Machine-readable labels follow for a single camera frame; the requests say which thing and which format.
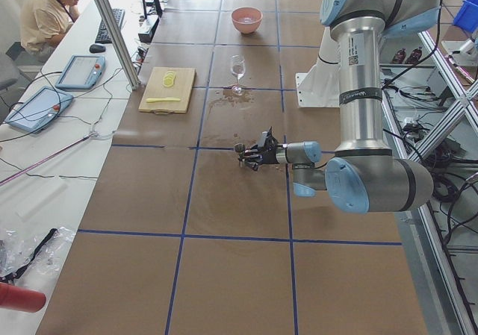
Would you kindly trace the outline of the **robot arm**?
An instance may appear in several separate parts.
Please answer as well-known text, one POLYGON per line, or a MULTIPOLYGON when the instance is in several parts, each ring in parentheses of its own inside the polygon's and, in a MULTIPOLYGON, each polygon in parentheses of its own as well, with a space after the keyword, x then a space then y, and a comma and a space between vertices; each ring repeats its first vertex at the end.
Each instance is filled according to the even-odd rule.
POLYGON ((236 145, 239 162, 251 169, 290 164, 294 193, 328 192, 348 213, 397 212, 425 204, 433 191, 429 171, 397 159, 382 132, 379 41, 426 31, 439 20, 441 0, 323 0, 320 21, 338 44, 338 105, 341 144, 324 169, 316 142, 279 143, 265 131, 252 148, 236 145))

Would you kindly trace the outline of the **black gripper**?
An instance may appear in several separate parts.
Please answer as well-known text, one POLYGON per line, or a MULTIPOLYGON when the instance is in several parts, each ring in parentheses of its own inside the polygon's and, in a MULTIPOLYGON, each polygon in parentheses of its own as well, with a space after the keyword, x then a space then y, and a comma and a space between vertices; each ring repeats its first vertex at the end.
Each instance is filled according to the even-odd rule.
POLYGON ((259 159, 243 159, 243 164, 253 171, 258 171, 261 164, 278 164, 276 152, 279 141, 273 136, 272 128, 263 131, 259 138, 258 144, 249 148, 244 147, 242 154, 259 154, 259 159))

